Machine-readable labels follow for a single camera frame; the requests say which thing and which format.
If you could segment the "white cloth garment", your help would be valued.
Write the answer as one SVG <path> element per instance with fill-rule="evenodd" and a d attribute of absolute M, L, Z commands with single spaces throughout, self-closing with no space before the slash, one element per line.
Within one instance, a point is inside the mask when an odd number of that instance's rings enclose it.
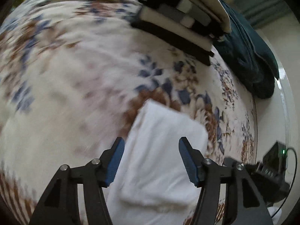
<path fill-rule="evenodd" d="M 205 153 L 208 133 L 188 115 L 147 100 L 133 123 L 106 204 L 114 224 L 183 224 L 200 190 L 190 182 L 179 139 Z"/>

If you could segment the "stack of folded clothes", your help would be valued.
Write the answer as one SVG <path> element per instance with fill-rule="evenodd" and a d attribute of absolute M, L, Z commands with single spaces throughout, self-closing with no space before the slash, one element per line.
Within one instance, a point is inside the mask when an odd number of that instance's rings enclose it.
<path fill-rule="evenodd" d="M 205 5 L 190 0 L 138 0 L 141 8 L 131 26 L 153 34 L 209 66 L 213 41 L 226 33 Z"/>

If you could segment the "dark teal velvet garment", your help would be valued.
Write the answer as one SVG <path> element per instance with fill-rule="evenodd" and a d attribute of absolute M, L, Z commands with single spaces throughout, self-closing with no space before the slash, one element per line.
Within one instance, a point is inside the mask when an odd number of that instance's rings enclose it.
<path fill-rule="evenodd" d="M 229 15 L 231 33 L 214 47 L 238 80 L 260 99 L 272 97 L 279 68 L 274 54 L 243 15 L 220 0 Z"/>

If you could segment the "floral and checked fleece blanket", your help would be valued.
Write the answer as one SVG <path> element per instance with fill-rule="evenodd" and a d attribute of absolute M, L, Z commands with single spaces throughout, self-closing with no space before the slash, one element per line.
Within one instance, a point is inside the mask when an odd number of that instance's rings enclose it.
<path fill-rule="evenodd" d="M 130 19 L 138 0 L 26 0 L 1 25 L 1 197 L 28 224 L 62 164 L 126 138 L 148 99 L 208 132 L 205 155 L 255 161 L 253 98 L 215 47 L 206 66 Z"/>

